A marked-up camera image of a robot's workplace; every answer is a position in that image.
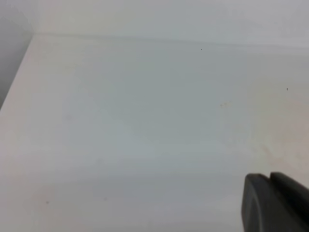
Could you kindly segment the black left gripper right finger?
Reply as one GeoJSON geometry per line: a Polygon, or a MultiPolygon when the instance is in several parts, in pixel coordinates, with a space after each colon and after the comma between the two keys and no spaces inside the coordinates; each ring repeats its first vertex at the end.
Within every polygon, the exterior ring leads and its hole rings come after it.
{"type": "Polygon", "coordinates": [[[287,203],[298,213],[309,212],[309,189],[289,176],[272,172],[272,184],[279,190],[287,203]]]}

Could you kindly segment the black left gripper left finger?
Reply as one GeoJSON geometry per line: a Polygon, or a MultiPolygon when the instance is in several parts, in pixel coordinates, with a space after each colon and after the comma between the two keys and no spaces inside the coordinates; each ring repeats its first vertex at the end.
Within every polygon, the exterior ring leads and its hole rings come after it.
{"type": "Polygon", "coordinates": [[[309,213],[296,212],[272,184],[270,177],[248,174],[241,206],[245,232],[307,232],[309,213]]]}

